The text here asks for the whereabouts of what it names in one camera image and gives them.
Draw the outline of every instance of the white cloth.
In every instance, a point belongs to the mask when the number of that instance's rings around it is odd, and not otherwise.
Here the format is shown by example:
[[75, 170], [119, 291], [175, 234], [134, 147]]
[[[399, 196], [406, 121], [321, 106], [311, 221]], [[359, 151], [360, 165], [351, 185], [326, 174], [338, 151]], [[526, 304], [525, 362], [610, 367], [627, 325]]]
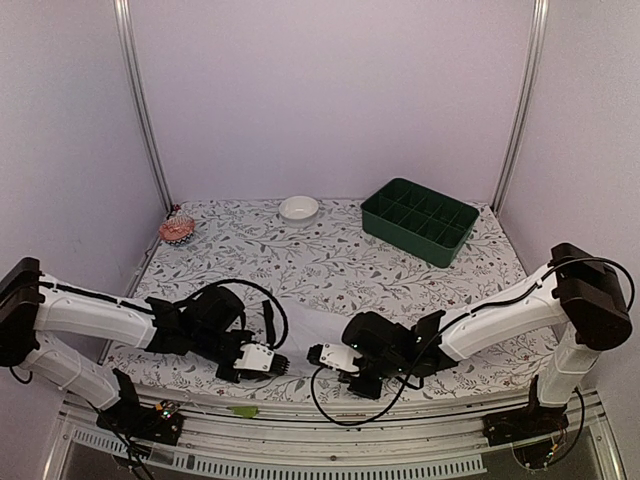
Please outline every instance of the white cloth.
[[280, 303], [289, 319], [289, 335], [278, 353], [289, 359], [289, 375], [310, 376], [318, 367], [307, 360], [309, 348], [319, 343], [342, 344], [342, 332], [351, 318], [315, 310], [294, 300]]

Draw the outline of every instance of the ventilation grille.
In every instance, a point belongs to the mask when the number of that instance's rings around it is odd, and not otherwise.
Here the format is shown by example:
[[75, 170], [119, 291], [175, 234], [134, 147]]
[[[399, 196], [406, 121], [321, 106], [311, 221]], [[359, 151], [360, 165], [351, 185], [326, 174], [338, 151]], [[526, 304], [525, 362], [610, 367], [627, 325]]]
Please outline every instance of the ventilation grille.
[[[76, 427], [75, 442], [126, 457], [124, 445], [107, 432]], [[224, 480], [420, 480], [460, 478], [486, 472], [480, 455], [405, 465], [377, 467], [268, 466], [219, 460], [204, 455], [168, 451], [153, 454], [150, 464]]]

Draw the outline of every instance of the white bowl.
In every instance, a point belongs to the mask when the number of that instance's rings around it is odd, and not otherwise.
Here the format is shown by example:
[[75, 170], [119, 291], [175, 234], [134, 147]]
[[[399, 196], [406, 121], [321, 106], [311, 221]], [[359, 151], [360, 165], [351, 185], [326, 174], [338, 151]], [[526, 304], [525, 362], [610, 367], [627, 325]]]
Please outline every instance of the white bowl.
[[289, 197], [280, 204], [278, 211], [282, 221], [290, 227], [304, 228], [318, 216], [318, 202], [311, 197]]

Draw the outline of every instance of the floral tablecloth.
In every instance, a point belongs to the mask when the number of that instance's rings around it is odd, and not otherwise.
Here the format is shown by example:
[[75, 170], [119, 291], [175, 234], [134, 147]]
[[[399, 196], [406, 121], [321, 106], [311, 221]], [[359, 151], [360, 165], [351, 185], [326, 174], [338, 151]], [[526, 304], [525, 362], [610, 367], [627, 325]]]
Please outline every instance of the floral tablecloth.
[[[284, 225], [277, 215], [278, 204], [276, 200], [183, 204], [183, 211], [196, 220], [195, 238], [182, 247], [160, 245], [136, 296], [178, 300], [215, 280], [245, 278], [279, 298], [314, 309], [348, 317], [373, 310], [409, 326], [431, 311], [475, 302], [524, 276], [500, 224], [484, 204], [475, 205], [480, 217], [447, 269], [364, 233], [360, 201], [321, 201], [317, 222], [303, 230]], [[248, 307], [248, 325], [264, 334], [259, 309], [263, 297], [244, 287], [230, 288]], [[423, 390], [407, 390], [402, 400], [525, 388], [555, 345], [548, 328], [520, 335], [426, 379]], [[256, 401], [311, 401], [307, 377], [230, 384], [215, 378], [215, 363], [192, 354], [150, 354], [114, 343], [105, 365], [151, 387]], [[387, 382], [380, 401], [388, 402], [397, 387], [394, 380]], [[316, 391], [322, 402], [361, 400], [347, 392], [333, 372], [320, 375]]]

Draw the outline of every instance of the green sticker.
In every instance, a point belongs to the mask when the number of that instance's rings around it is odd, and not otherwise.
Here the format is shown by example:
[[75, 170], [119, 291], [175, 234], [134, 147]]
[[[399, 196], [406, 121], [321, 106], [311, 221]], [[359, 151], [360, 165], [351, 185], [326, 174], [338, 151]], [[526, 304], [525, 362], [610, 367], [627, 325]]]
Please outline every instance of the green sticker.
[[253, 418], [260, 411], [258, 407], [227, 407], [227, 409], [242, 418]]

